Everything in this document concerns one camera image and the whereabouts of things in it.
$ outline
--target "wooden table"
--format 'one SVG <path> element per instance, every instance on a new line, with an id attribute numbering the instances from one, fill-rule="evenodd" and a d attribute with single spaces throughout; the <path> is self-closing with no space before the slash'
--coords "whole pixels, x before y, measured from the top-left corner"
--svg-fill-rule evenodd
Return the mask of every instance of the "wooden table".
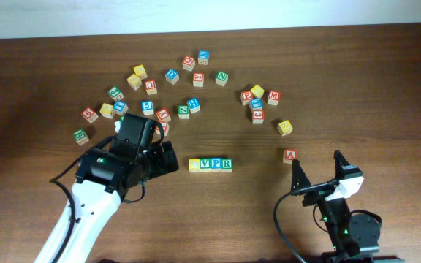
<path id="1" fill-rule="evenodd" d="M 204 88 L 181 67 L 199 49 L 211 54 L 195 67 Z M 157 95 L 127 85 L 138 64 Z M 176 85 L 164 79 L 170 68 L 180 72 Z M 225 87 L 215 84 L 219 70 L 230 74 Z M 255 84 L 281 91 L 278 106 L 265 104 L 263 125 L 251 123 L 239 98 Z M 293 259 L 272 219 L 292 178 L 285 148 L 299 151 L 312 183 L 334 176 L 340 149 L 365 177 L 350 208 L 384 220 L 379 255 L 421 262 L 421 24 L 0 40 L 0 262 L 35 260 L 67 201 L 48 180 L 114 134 L 114 120 L 80 115 L 111 102 L 112 85 L 131 113 L 141 115 L 145 99 L 172 111 L 167 139 L 181 168 L 149 181 L 143 201 L 120 206 L 88 262 Z M 192 97 L 201 111 L 178 119 L 176 107 Z M 276 124 L 285 119 L 294 131 L 281 137 Z M 82 147 L 72 137 L 80 128 L 91 138 Z M 235 170 L 190 174 L 187 160 L 203 156 L 233 158 Z M 70 186 L 73 173 L 61 182 Z M 301 253 L 332 250 L 300 197 L 278 214 Z"/>

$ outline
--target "brown tabletop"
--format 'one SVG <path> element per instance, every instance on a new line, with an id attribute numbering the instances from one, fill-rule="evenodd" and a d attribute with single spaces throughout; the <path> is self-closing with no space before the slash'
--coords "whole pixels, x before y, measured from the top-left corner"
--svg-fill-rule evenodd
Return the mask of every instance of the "brown tabletop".
<path id="1" fill-rule="evenodd" d="M 204 88 L 181 66 L 199 49 L 210 51 L 209 65 L 194 68 Z M 158 94 L 126 83 L 139 64 Z M 180 73 L 175 85 L 164 78 L 170 68 Z M 230 75 L 224 87 L 219 70 Z M 240 103 L 256 84 L 266 90 L 262 125 Z M 383 218 L 379 255 L 421 262 L 421 24 L 0 40 L 0 262 L 37 257 L 67 201 L 48 180 L 115 133 L 118 116 L 89 124 L 80 115 L 111 103 L 112 85 L 131 113 L 142 115 L 146 99 L 170 110 L 167 139 L 181 168 L 149 181 L 143 201 L 120 206 L 88 262 L 293 259 L 272 217 L 292 179 L 285 148 L 298 150 L 312 183 L 334 176 L 341 150 L 365 177 L 349 207 Z M 267 105 L 270 90 L 281 92 L 278 106 Z M 200 112 L 178 119 L 176 107 L 192 97 Z M 286 119 L 294 130 L 281 137 L 276 124 Z M 77 145 L 77 129 L 91 141 Z M 233 158 L 234 172 L 189 173 L 188 159 L 203 156 Z M 70 187 L 74 172 L 61 182 Z M 282 203 L 282 229 L 304 255 L 331 251 L 301 200 Z"/>

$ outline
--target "toy block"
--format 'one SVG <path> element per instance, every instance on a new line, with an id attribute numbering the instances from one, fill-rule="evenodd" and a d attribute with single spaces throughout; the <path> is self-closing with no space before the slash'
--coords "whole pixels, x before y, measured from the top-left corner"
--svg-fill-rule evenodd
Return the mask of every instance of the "toy block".
<path id="1" fill-rule="evenodd" d="M 115 115 L 115 112 L 113 111 L 113 106 L 110 104 L 104 103 L 102 107 L 100 108 L 100 114 L 103 115 L 103 117 L 106 118 L 113 118 Z"/>
<path id="2" fill-rule="evenodd" d="M 222 171 L 222 158 L 212 158 L 210 159 L 210 171 L 211 172 L 221 172 Z"/>
<path id="3" fill-rule="evenodd" d="M 121 129 L 121 124 L 123 123 L 123 120 L 115 121 L 115 132 L 119 133 Z"/>
<path id="4" fill-rule="evenodd" d="M 183 60 L 183 68 L 188 71 L 193 71 L 194 66 L 196 66 L 196 61 L 190 56 L 185 56 Z"/>
<path id="5" fill-rule="evenodd" d="M 253 94 L 250 91 L 241 91 L 241 104 L 248 105 L 253 99 Z"/>
<path id="6" fill-rule="evenodd" d="M 87 107 L 87 109 L 85 109 L 82 112 L 82 116 L 89 122 L 89 123 L 93 123 L 97 118 L 99 118 L 99 116 L 95 113 L 94 110 L 92 110 L 91 107 Z"/>
<path id="7" fill-rule="evenodd" d="M 296 150 L 290 150 L 290 149 L 286 149 L 284 151 L 284 157 L 282 159 L 282 161 L 285 164 L 291 164 L 293 160 L 295 160 L 298 157 L 298 152 Z"/>
<path id="8" fill-rule="evenodd" d="M 115 102 L 124 98 L 123 93 L 118 87 L 113 87 L 108 91 L 110 98 L 114 99 Z"/>
<path id="9" fill-rule="evenodd" d="M 211 171 L 211 160 L 209 158 L 200 159 L 200 171 L 201 172 L 210 172 Z"/>
<path id="10" fill-rule="evenodd" d="M 128 84 L 131 86 L 131 88 L 133 88 L 135 91 L 138 88 L 140 88 L 140 86 L 143 84 L 143 82 L 140 80 L 140 78 L 136 74 L 133 74 L 130 77 L 128 77 L 127 81 L 128 81 Z"/>
<path id="11" fill-rule="evenodd" d="M 157 112 L 157 118 L 161 122 L 169 122 L 172 120 L 172 117 L 168 113 L 167 109 L 163 108 Z"/>
<path id="12" fill-rule="evenodd" d="M 209 64 L 209 51 L 199 50 L 199 53 L 197 54 L 197 63 L 201 65 Z"/>
<path id="13" fill-rule="evenodd" d="M 178 106 L 178 117 L 180 119 L 188 119 L 189 118 L 189 107 L 188 107 L 188 105 Z"/>
<path id="14" fill-rule="evenodd" d="M 152 115 L 153 114 L 153 102 L 152 101 L 143 102 L 142 108 L 143 108 L 144 115 Z"/>
<path id="15" fill-rule="evenodd" d="M 189 172 L 200 172 L 200 160 L 189 159 L 188 168 L 189 168 Z"/>
<path id="16" fill-rule="evenodd" d="M 287 121 L 282 121 L 281 123 L 279 123 L 277 125 L 277 130 L 281 134 L 281 136 L 285 136 L 287 134 L 290 134 L 290 132 L 292 132 L 293 127 L 292 127 L 292 124 L 287 120 Z"/>
<path id="17" fill-rule="evenodd" d="M 251 89 L 254 98 L 261 98 L 264 95 L 264 89 L 260 85 L 256 85 Z"/>
<path id="18" fill-rule="evenodd" d="M 255 110 L 262 110 L 262 100 L 259 98 L 252 99 L 249 102 L 249 109 L 251 110 L 251 112 Z"/>
<path id="19" fill-rule="evenodd" d="M 113 105 L 113 111 L 118 115 L 124 115 L 128 111 L 128 105 L 124 102 L 117 101 Z"/>
<path id="20" fill-rule="evenodd" d="M 164 134 L 165 134 L 165 136 L 167 136 L 167 135 L 168 135 L 168 130 L 170 129 L 170 125 L 169 125 L 168 123 L 161 122 L 161 121 L 159 121 L 159 123 L 162 125 L 162 128 L 164 129 Z M 155 132 L 156 132 L 158 135 L 160 135 L 160 129 L 159 129 L 159 127 L 158 127 L 158 126 L 156 126 L 156 127 L 155 127 Z"/>
<path id="21" fill-rule="evenodd" d="M 199 101 L 196 98 L 190 99 L 188 101 L 188 107 L 189 107 L 189 111 L 191 111 L 191 113 L 197 113 L 198 111 L 201 110 L 201 104 L 199 103 Z"/>
<path id="22" fill-rule="evenodd" d="M 83 145 L 84 143 L 88 142 L 88 137 L 86 132 L 83 129 L 79 129 L 72 133 L 74 135 L 74 140 L 79 144 Z"/>
<path id="23" fill-rule="evenodd" d="M 264 122 L 264 110 L 253 111 L 253 124 L 262 124 Z"/>
<path id="24" fill-rule="evenodd" d="M 204 87 L 204 73 L 193 73 L 193 86 Z"/>
<path id="25" fill-rule="evenodd" d="M 147 95 L 157 94 L 157 84 L 155 84 L 155 80 L 149 80 L 144 82 L 144 86 Z"/>
<path id="26" fill-rule="evenodd" d="M 268 104 L 277 106 L 278 101 L 281 100 L 281 93 L 278 91 L 269 91 Z"/>
<path id="27" fill-rule="evenodd" d="M 232 159 L 222 159 L 222 172 L 233 172 Z"/>
<path id="28" fill-rule="evenodd" d="M 219 73 L 217 73 L 216 83 L 223 87 L 225 86 L 225 84 L 227 84 L 227 81 L 228 81 L 228 73 L 219 71 Z"/>
<path id="29" fill-rule="evenodd" d="M 175 83 L 180 79 L 180 75 L 178 72 L 174 69 L 171 69 L 165 74 L 165 79 L 169 82 L 175 85 Z"/>
<path id="30" fill-rule="evenodd" d="M 139 65 L 134 67 L 134 73 L 141 79 L 147 78 L 147 73 L 145 73 L 144 65 Z"/>

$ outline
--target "white background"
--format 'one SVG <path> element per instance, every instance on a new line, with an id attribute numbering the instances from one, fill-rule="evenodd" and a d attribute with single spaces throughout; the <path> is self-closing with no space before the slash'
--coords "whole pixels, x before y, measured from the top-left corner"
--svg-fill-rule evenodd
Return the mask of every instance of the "white background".
<path id="1" fill-rule="evenodd" d="M 421 0 L 0 0 L 0 38 L 421 22 Z"/>

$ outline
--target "yellow block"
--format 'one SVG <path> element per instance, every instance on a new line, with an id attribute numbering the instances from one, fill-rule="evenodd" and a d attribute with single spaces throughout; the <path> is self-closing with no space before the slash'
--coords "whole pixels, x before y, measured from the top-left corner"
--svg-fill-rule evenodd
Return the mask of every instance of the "yellow block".
<path id="1" fill-rule="evenodd" d="M 113 106 L 110 104 L 104 103 L 102 105 L 102 108 L 100 108 L 100 113 L 103 115 L 110 115 L 112 111 L 113 111 Z"/>
<path id="2" fill-rule="evenodd" d="M 199 159 L 189 159 L 188 166 L 189 166 L 189 172 L 199 172 L 200 171 L 200 160 Z"/>
<path id="3" fill-rule="evenodd" d="M 136 74 L 133 74 L 131 77 L 128 77 L 128 83 L 130 85 L 137 85 L 140 83 L 140 78 Z"/>
<path id="4" fill-rule="evenodd" d="M 141 80 L 147 78 L 147 73 L 145 73 L 144 65 L 135 66 L 134 73 L 136 73 L 136 75 L 140 77 Z"/>
<path id="5" fill-rule="evenodd" d="M 264 95 L 264 89 L 261 88 L 260 85 L 256 85 L 251 89 L 251 92 L 253 93 L 253 95 L 257 98 L 261 98 L 262 95 Z"/>
<path id="6" fill-rule="evenodd" d="M 293 130 L 292 124 L 288 120 L 279 123 L 278 127 L 280 128 L 280 130 L 282 130 L 284 134 L 289 134 Z"/>

